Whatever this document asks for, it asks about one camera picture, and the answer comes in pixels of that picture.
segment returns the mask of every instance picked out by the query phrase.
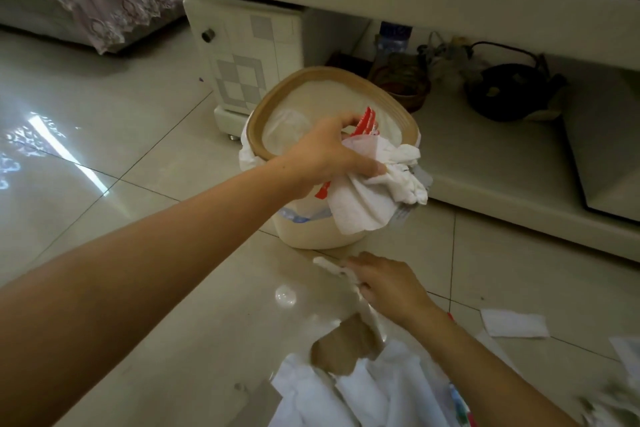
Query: floor tile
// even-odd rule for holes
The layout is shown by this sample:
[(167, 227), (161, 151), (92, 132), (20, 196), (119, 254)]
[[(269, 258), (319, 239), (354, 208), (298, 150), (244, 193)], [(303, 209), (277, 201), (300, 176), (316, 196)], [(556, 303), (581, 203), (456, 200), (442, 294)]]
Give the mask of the floor tile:
[(207, 96), (186, 23), (122, 55), (0, 30), (0, 130), (122, 176)]
[(286, 354), (356, 310), (344, 279), (257, 232), (58, 424), (224, 426)]
[(0, 286), (29, 264), (115, 179), (0, 139)]
[(455, 208), (429, 200), (399, 228), (385, 227), (361, 241), (323, 253), (343, 259), (360, 252), (408, 263), (429, 292), (449, 297)]
[(451, 298), (543, 314), (551, 335), (610, 358), (640, 334), (640, 266), (469, 212), (456, 218)]
[(140, 162), (124, 180), (180, 201), (240, 173), (240, 142), (218, 130), (210, 94)]
[[(451, 314), (472, 335), (483, 329), (476, 309), (452, 301)], [(557, 339), (495, 339), (526, 381), (578, 421), (579, 396), (596, 393), (612, 379), (625, 379), (619, 362)]]
[(38, 263), (49, 261), (61, 253), (141, 220), (177, 202), (170, 197), (161, 196), (128, 182), (118, 181), (109, 189), (109, 194), (98, 199), (79, 220), (38, 257)]

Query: person's right hand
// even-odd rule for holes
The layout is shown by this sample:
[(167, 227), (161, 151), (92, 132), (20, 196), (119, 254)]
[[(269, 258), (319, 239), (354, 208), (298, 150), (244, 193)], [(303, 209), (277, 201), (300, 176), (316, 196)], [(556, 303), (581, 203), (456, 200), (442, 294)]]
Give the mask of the person's right hand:
[(369, 252), (349, 257), (345, 266), (362, 282), (362, 296), (380, 314), (406, 327), (412, 318), (437, 307), (409, 265)]

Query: lower shelf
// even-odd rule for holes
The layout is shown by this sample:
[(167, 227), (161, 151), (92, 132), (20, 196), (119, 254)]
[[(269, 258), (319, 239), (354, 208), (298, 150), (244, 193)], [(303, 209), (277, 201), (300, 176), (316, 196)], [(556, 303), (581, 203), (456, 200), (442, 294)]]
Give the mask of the lower shelf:
[(561, 132), (548, 122), (496, 123), (462, 93), (434, 87), (413, 114), (430, 196), (640, 262), (640, 227), (589, 212)]

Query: trash can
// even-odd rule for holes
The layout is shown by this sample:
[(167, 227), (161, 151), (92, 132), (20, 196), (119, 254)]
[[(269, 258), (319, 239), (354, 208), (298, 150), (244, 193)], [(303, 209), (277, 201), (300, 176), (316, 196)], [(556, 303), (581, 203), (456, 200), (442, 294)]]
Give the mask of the trash can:
[[(388, 93), (343, 69), (308, 67), (269, 91), (249, 117), (243, 132), (241, 168), (247, 170), (282, 155), (321, 118), (344, 111), (363, 114), (367, 107), (376, 112), (382, 137), (395, 146), (419, 145), (415, 120)], [(367, 234), (340, 233), (326, 200), (316, 197), (321, 187), (273, 216), (276, 231), (287, 245), (325, 250), (350, 245)]]

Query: person's left hand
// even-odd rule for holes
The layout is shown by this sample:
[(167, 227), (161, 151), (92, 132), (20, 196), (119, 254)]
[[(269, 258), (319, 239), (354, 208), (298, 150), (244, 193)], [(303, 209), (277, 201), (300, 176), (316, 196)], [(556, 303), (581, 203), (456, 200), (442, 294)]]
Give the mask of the person's left hand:
[(342, 145), (342, 129), (359, 120), (353, 112), (324, 118), (282, 157), (303, 173), (311, 187), (352, 172), (380, 176), (387, 172), (384, 164)]

